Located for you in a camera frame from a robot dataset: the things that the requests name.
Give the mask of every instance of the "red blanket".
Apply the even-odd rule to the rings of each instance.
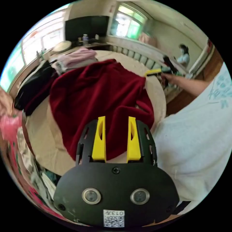
[[[54,81],[51,111],[73,160],[85,125],[100,116],[106,116],[107,160],[127,150],[129,116],[152,127],[153,107],[144,85],[144,77],[114,59],[74,69]]]

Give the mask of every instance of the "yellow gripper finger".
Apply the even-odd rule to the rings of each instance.
[[[92,159],[106,162],[106,127],[105,116],[99,117],[94,139]]]
[[[127,163],[129,161],[139,161],[140,159],[141,152],[138,140],[136,120],[134,117],[129,117],[127,139]]]

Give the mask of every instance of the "plastic bottle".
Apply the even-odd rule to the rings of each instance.
[[[85,35],[85,39],[86,39],[86,44],[89,44],[89,37],[87,34]]]
[[[86,34],[83,35],[82,42],[83,42],[83,45],[86,45]]]
[[[43,49],[41,50],[41,59],[44,60],[44,51],[43,51]]]
[[[39,55],[39,52],[38,51],[36,51],[36,56],[37,56],[37,58],[38,58],[38,60],[40,59],[40,55]]]

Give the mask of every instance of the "television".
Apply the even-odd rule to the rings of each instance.
[[[83,34],[89,39],[95,35],[106,36],[109,16],[86,16],[70,19],[65,22],[65,40],[76,42]]]

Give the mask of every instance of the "person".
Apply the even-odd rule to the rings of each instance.
[[[211,82],[162,74],[197,98],[160,121],[153,133],[158,167],[175,183],[181,201],[195,208],[222,175],[232,150],[232,80],[226,64]]]
[[[190,56],[189,56],[189,49],[187,46],[184,44],[180,44],[179,48],[181,50],[181,56],[177,59],[177,62],[187,68],[189,61],[190,61]]]

